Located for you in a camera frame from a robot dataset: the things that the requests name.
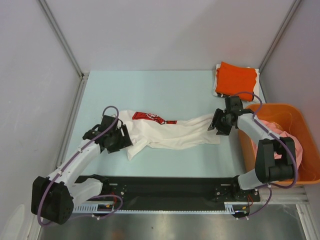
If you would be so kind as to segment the white t-shirt red graphic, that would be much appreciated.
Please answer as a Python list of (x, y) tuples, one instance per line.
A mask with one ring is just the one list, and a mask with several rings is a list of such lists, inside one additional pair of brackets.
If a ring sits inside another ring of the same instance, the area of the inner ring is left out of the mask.
[(126, 148), (132, 160), (145, 147), (153, 149), (184, 150), (198, 145), (219, 145), (215, 130), (209, 131), (213, 114), (189, 120), (165, 120), (153, 113), (122, 110), (119, 119), (126, 125), (132, 146)]

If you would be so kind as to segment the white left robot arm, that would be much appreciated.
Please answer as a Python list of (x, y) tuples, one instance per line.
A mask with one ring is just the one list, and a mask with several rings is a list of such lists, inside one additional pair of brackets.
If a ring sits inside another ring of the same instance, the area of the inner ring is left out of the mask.
[(109, 179), (90, 175), (82, 183), (77, 179), (84, 169), (103, 151), (109, 154), (132, 146), (127, 126), (117, 116), (103, 115), (100, 124), (89, 129), (70, 159), (47, 177), (38, 176), (32, 184), (31, 212), (41, 226), (62, 225), (72, 215), (73, 209), (88, 200), (118, 200)]

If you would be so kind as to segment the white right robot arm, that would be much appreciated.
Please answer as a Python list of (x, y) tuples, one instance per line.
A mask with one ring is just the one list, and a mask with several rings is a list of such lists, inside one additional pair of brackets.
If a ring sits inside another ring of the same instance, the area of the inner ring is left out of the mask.
[(257, 146), (254, 168), (233, 178), (231, 196), (242, 201), (251, 190), (270, 186), (289, 189), (295, 186), (298, 167), (294, 140), (268, 128), (256, 112), (243, 107), (239, 96), (229, 96), (224, 101), (225, 109), (215, 110), (208, 130), (215, 130), (218, 136), (228, 136), (232, 128), (239, 129)]

